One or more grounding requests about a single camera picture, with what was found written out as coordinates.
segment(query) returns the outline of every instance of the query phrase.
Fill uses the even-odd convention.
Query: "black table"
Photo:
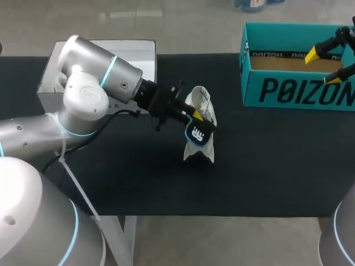
[[[0,58],[0,119],[44,113],[36,90],[46,62]],[[244,107],[238,54],[159,55],[158,83],[180,79],[211,94],[215,164],[183,164],[179,123],[156,132],[149,115],[119,116],[69,160],[99,214],[331,215],[354,182],[355,113]],[[41,168],[47,159],[31,163]],[[88,210],[59,165],[47,176]]]

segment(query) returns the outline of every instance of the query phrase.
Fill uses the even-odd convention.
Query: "gray floor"
[[[4,55],[49,55],[72,34],[155,39],[164,53],[239,52],[245,21],[350,24],[354,0],[287,0],[256,14],[232,0],[0,0]],[[318,265],[315,218],[139,217],[135,264]]]

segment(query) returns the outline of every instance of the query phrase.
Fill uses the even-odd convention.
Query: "cardboard box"
[[[355,111],[355,77],[325,84],[324,77],[355,63],[350,47],[338,47],[309,65],[312,47],[341,25],[247,22],[240,53],[245,106]]]
[[[144,79],[156,81],[156,51],[153,40],[91,40],[91,42],[142,69]],[[61,73],[57,69],[57,62],[64,44],[65,42],[56,42],[37,91],[46,112],[56,112],[62,104],[63,87],[58,81]],[[120,109],[135,111],[138,108],[134,101],[122,104],[110,97],[109,102],[108,114]]]

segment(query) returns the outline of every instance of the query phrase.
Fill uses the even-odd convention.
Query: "table leg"
[[[133,251],[128,246],[118,217],[100,216],[99,223],[117,264],[133,266]]]
[[[135,232],[137,228],[137,216],[126,216],[124,223],[124,236],[127,240],[131,255],[134,255]]]

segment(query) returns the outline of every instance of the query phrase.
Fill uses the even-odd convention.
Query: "black cable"
[[[113,118],[115,118],[117,115],[119,115],[123,112],[127,112],[128,114],[130,114],[134,117],[138,117],[140,115],[139,110],[134,112],[134,111],[127,110],[127,109],[122,109],[122,110],[115,112],[113,115],[111,115],[109,118],[106,119],[105,123],[103,123],[103,125],[95,132],[95,134],[92,137],[86,139],[82,144],[79,144],[78,146],[66,151],[64,155],[72,154],[73,152],[77,151],[78,149],[81,149],[81,148],[89,145],[92,141],[94,141],[100,135],[100,133],[107,127],[107,125],[111,122],[111,120]],[[55,158],[53,158],[49,162],[47,162],[46,165],[42,169],[42,174],[45,174],[45,172],[50,168],[50,166],[59,158],[60,158],[60,155],[56,156]]]

